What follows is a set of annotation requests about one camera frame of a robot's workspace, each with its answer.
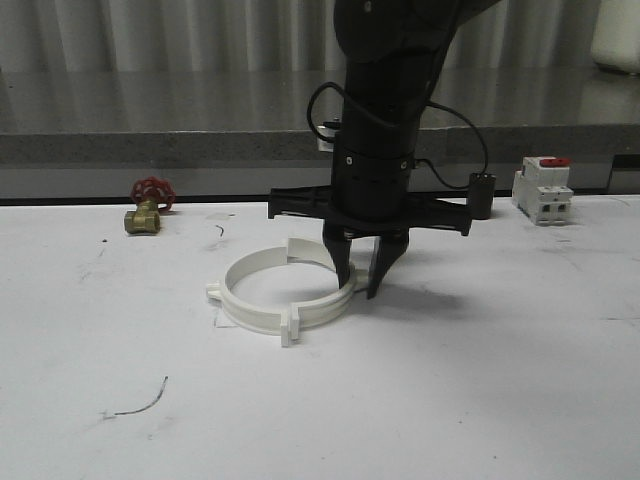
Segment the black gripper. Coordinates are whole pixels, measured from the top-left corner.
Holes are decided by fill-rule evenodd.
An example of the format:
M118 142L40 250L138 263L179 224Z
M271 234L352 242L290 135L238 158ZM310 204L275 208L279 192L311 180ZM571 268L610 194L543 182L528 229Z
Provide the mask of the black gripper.
M406 252L412 228L469 234L472 219L459 204L408 191L414 159L367 156L338 145L331 182L324 186L272 189L268 217L288 215L323 221L322 239L338 285L350 278L352 237L379 236L368 272L367 298L373 299L390 268Z

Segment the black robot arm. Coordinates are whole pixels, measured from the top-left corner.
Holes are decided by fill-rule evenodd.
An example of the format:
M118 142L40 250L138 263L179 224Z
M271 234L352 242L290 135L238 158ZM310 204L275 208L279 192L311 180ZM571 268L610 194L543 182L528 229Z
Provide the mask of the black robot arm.
M457 29L492 7L490 1L338 1L333 22L346 57L343 85L326 89L343 99L336 133L318 139L333 147L327 186L274 189L268 215L321 219L322 238L338 282L350 278L351 242L376 240L367 296L376 296L405 252L413 228L468 235L469 209L411 192L415 148L424 110Z

